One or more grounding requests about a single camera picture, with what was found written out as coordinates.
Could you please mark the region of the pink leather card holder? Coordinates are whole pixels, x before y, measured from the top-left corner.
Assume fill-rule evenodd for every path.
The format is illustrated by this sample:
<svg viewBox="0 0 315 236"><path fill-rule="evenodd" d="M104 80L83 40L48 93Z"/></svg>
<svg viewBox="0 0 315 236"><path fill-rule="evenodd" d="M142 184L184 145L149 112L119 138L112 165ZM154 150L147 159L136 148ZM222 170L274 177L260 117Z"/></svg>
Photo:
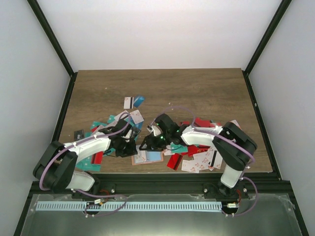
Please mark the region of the pink leather card holder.
<svg viewBox="0 0 315 236"><path fill-rule="evenodd" d="M146 151L147 162L143 164L158 163L163 161L163 154L158 151ZM134 164L134 156L131 157L132 165Z"/></svg>

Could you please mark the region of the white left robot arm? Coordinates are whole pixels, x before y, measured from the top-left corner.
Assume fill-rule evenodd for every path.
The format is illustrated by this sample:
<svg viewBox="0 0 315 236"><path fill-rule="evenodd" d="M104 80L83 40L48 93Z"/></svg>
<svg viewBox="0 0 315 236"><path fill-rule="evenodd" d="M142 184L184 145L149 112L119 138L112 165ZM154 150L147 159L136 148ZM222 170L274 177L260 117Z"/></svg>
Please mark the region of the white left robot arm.
<svg viewBox="0 0 315 236"><path fill-rule="evenodd" d="M76 171L77 163L112 148L117 157L133 156L137 153L135 139L139 133L140 129L135 125L121 119L115 126L100 128L91 136L72 143L53 141L34 168L33 176L39 180L43 191L82 190L94 199L100 194L101 187L88 172Z"/></svg>

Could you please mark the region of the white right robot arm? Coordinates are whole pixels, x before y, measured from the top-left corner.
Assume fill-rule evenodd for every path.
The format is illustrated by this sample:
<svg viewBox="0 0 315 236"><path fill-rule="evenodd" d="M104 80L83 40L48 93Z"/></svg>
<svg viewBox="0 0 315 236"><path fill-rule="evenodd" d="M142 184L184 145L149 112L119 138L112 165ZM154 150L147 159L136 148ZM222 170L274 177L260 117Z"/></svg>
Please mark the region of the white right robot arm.
<svg viewBox="0 0 315 236"><path fill-rule="evenodd" d="M150 134L141 143L141 151L163 151L170 144L211 147L226 163L220 178L220 195L230 198L236 193L236 185L244 170L254 161L253 154L257 149L256 142L241 128L232 122L215 127L178 125L167 114L158 116L154 123L147 126Z"/></svg>

